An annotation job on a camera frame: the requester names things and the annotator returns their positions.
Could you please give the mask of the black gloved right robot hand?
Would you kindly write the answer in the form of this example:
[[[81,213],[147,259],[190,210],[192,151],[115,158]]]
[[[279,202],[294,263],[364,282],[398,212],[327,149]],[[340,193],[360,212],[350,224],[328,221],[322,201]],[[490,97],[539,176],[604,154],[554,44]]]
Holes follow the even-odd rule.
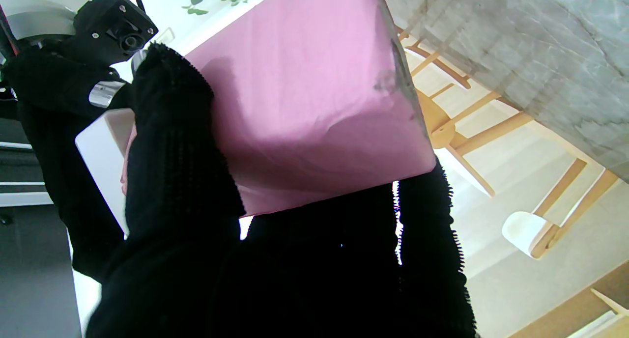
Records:
[[[69,233],[73,269],[104,283],[108,260],[124,234],[76,147],[76,136],[105,112],[88,100],[93,88],[114,83],[121,92],[109,108],[125,108],[126,81],[112,68],[75,62],[36,47],[10,58],[1,72],[16,93],[18,119]]]

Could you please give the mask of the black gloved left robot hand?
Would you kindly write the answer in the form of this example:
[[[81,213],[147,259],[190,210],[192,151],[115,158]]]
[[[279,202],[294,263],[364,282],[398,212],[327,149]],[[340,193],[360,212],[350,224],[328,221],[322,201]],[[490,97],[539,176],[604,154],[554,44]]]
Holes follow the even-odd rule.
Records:
[[[153,43],[130,84],[129,235],[87,338],[474,338],[452,188],[426,174],[254,217],[211,132],[213,91]]]

